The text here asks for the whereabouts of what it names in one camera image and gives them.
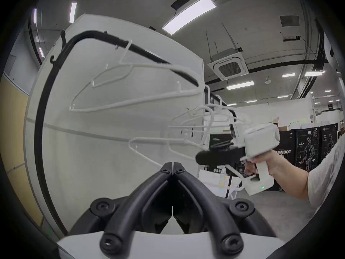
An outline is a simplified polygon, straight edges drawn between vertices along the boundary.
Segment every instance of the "black pipe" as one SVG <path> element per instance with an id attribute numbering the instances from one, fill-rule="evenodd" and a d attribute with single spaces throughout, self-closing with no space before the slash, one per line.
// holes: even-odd
<path id="1" fill-rule="evenodd" d="M 290 62 L 274 63 L 274 64 L 269 64 L 269 65 L 249 69 L 248 72 L 254 73 L 254 72 L 263 71 L 263 70 L 272 69 L 272 68 L 277 68 L 277 67 L 283 67 L 283 66 L 289 66 L 289 65 L 299 65 L 299 64 L 311 64 L 311 63 L 317 63 L 317 60 L 315 60 L 315 59 L 293 60 Z M 328 63 L 328 60 L 325 59 L 323 61 L 323 63 Z M 214 80 L 210 80 L 210 81 L 205 82 L 205 84 L 210 85 L 210 84 L 218 83 L 220 81 L 222 81 L 222 80 L 221 79 L 214 79 Z"/>

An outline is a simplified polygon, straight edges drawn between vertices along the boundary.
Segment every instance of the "robot illustration poster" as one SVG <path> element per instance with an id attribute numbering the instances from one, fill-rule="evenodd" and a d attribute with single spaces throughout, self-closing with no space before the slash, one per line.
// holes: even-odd
<path id="1" fill-rule="evenodd" d="M 296 132 L 296 147 L 295 165 L 310 172 L 319 164 L 319 128 L 298 130 Z"/>
<path id="2" fill-rule="evenodd" d="M 337 142 L 337 127 L 338 124 L 332 124 L 321 127 L 321 160 L 333 149 Z"/>

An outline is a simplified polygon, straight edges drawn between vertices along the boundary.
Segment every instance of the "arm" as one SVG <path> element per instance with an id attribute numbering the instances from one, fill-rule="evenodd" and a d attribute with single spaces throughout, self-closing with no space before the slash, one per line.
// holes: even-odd
<path id="1" fill-rule="evenodd" d="M 267 162 L 270 175 L 279 183 L 282 189 L 293 197 L 308 198 L 308 172 L 293 166 L 284 157 L 270 150 L 252 159 L 253 163 Z M 254 164 L 245 162 L 245 173 L 257 173 Z"/>

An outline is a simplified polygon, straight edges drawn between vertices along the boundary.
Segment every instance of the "floor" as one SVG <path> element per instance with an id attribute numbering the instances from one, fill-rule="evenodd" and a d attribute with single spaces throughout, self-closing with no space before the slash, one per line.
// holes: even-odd
<path id="1" fill-rule="evenodd" d="M 295 237 L 315 212 L 308 200 L 296 199 L 285 192 L 264 191 L 249 196 L 246 191 L 240 191 L 236 197 L 252 201 L 277 237 L 285 242 Z"/>

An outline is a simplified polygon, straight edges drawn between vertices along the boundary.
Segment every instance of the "fluorescent ceiling light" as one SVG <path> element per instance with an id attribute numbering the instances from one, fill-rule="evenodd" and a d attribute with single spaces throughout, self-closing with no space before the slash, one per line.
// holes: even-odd
<path id="1" fill-rule="evenodd" d="M 311 76 L 321 76 L 325 71 L 321 70 L 321 71 L 311 71 L 311 72 L 306 72 L 305 73 L 305 77 L 311 77 Z"/>
<path id="2" fill-rule="evenodd" d="M 296 73 L 284 74 L 284 75 L 282 75 L 282 78 L 293 77 L 294 75 L 296 75 Z"/>
<path id="3" fill-rule="evenodd" d="M 42 48 L 41 48 L 41 47 L 38 47 L 38 50 L 40 51 L 41 57 L 42 57 L 42 58 L 45 58 L 45 57 L 44 57 L 44 54 L 43 54 L 43 51 L 42 51 Z"/>
<path id="4" fill-rule="evenodd" d="M 37 9 L 33 9 L 33 23 L 37 23 Z"/>
<path id="5" fill-rule="evenodd" d="M 253 80 L 248 81 L 246 83 L 229 85 L 226 88 L 228 90 L 231 90 L 231 89 L 236 89 L 236 88 L 241 88 L 241 87 L 246 87 L 246 86 L 251 86 L 251 85 L 254 85 L 254 81 Z"/>
<path id="6" fill-rule="evenodd" d="M 178 15 L 174 16 L 174 18 L 171 19 L 162 29 L 173 35 L 183 26 L 215 7 L 216 5 L 212 0 L 199 0 L 180 12 Z"/>
<path id="7" fill-rule="evenodd" d="M 74 15 L 75 15 L 75 8 L 77 7 L 77 3 L 73 2 L 71 4 L 71 12 L 69 13 L 69 22 L 73 23 L 74 22 Z"/>

